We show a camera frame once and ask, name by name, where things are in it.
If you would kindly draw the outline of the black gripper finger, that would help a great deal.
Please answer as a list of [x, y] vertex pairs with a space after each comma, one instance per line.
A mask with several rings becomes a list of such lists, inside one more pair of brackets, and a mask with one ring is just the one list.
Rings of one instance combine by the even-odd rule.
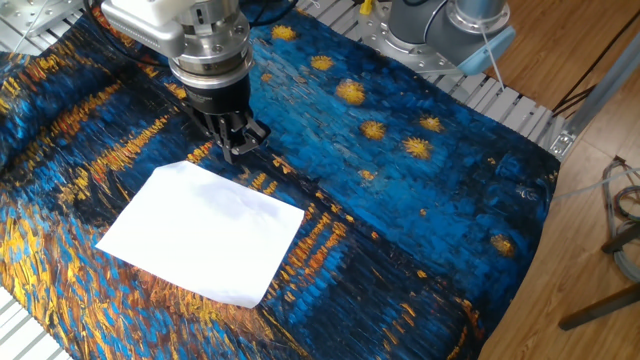
[[239, 156], [259, 147], [270, 135], [271, 129], [253, 118], [252, 111], [231, 114], [230, 150]]
[[207, 113], [197, 113], [198, 122], [201, 125], [205, 136], [214, 140], [221, 148], [224, 159], [230, 163], [235, 163], [235, 156], [232, 154], [232, 142], [229, 137], [229, 131], [226, 121], [222, 115], [214, 115]]

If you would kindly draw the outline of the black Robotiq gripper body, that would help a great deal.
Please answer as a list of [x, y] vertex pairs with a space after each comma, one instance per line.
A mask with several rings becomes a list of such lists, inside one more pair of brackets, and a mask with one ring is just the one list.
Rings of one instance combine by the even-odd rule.
[[249, 76], [225, 87], [202, 89], [184, 85], [187, 99], [203, 124], [216, 130], [224, 120], [229, 129], [239, 131], [248, 125], [252, 116], [249, 106], [251, 86]]

